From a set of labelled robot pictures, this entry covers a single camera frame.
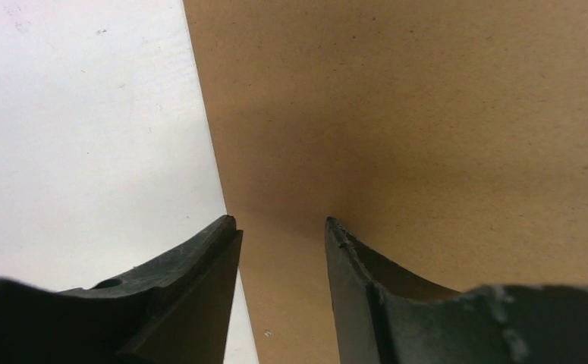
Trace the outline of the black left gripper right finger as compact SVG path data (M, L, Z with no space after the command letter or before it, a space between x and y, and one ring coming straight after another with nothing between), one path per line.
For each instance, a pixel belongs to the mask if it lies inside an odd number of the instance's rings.
M342 363L588 363L588 285L443 287L336 218L325 255Z

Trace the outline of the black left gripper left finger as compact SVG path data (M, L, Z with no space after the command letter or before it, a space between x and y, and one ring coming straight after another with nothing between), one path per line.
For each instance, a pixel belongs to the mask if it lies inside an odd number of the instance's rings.
M0 363L221 363L243 233L230 215L90 289L0 278Z

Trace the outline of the brown cardboard backing board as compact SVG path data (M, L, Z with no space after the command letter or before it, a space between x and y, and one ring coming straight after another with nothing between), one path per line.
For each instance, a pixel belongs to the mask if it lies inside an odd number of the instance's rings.
M187 1L261 363L337 363L327 217L455 290L588 284L588 1Z

